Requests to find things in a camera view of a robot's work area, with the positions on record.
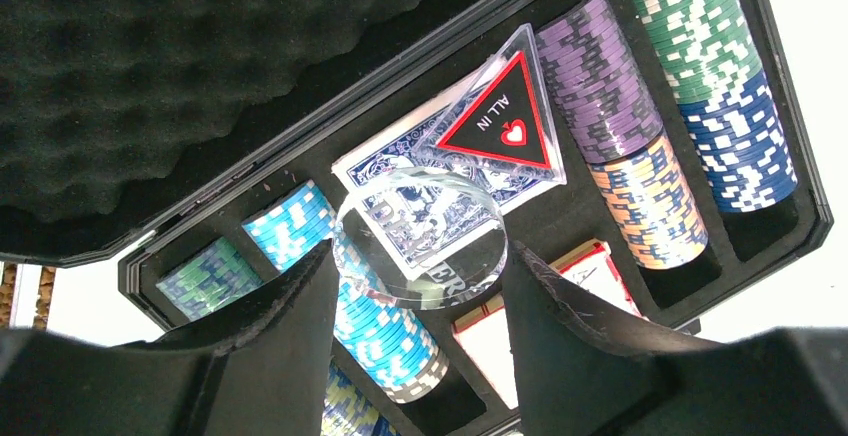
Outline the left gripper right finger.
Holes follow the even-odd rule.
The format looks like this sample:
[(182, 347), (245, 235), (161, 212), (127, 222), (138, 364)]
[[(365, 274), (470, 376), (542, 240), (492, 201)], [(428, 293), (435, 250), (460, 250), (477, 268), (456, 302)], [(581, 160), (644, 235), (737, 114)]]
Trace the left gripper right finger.
[(515, 364), (529, 435), (843, 435), (847, 333), (777, 328), (729, 344), (637, 318), (512, 243), (515, 325), (543, 320)]

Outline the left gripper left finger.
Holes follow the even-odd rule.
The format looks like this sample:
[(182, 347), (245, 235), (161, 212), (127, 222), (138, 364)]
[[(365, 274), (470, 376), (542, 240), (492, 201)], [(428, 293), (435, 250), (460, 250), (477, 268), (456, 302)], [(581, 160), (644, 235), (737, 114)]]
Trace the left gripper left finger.
[(1, 334), (5, 435), (317, 435), (338, 277), (322, 242), (282, 276), (152, 342)]

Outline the red playing card deck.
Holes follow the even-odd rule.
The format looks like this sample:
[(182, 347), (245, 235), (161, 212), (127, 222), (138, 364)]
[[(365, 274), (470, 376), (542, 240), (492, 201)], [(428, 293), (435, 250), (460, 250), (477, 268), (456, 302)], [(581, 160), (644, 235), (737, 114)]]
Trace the red playing card deck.
[[(608, 242), (590, 239), (551, 262), (550, 267), (560, 278), (617, 309), (646, 318), (624, 282)], [(515, 370), (518, 357), (528, 355), (535, 348), (533, 342), (546, 335), (547, 324), (543, 320), (515, 325), (512, 317), (523, 314), (520, 308), (508, 306), (504, 294), (498, 292), (451, 324), (455, 341), (509, 410), (519, 407)]]

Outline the clear round dealer button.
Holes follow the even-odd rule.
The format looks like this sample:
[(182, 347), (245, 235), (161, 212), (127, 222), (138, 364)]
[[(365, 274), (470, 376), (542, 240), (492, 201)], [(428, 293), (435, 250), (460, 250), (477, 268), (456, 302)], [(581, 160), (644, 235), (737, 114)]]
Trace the clear round dealer button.
[[(490, 212), (494, 228), (464, 249), (448, 255), (444, 266), (433, 275), (428, 271), (426, 259), (436, 255), (436, 249), (426, 249), (425, 236), (414, 236), (406, 253), (422, 268), (420, 278), (410, 281), (404, 275), (387, 268), (393, 259), (383, 244), (373, 238), (371, 228), (357, 210), (357, 204), (370, 195), (392, 191), (416, 184), (432, 185), (446, 196), (451, 190), (468, 194), (482, 208)], [(340, 256), (340, 245), (333, 243), (333, 256), (341, 277), (363, 294), (380, 303), (404, 309), (438, 310), (464, 304), (491, 287), (499, 278), (508, 259), (509, 241), (501, 209), (492, 196), (470, 179), (456, 173), (428, 167), (397, 169), (368, 181), (349, 191), (335, 218), (333, 235), (349, 237), (365, 261), (376, 273), (374, 282), (347, 270)]]

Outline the all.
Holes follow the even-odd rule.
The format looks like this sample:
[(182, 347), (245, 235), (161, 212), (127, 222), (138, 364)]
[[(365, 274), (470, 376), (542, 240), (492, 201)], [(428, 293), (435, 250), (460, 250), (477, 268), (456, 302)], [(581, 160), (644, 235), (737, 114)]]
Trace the all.
[(412, 152), (564, 185), (567, 175), (533, 27), (519, 26), (425, 131)]

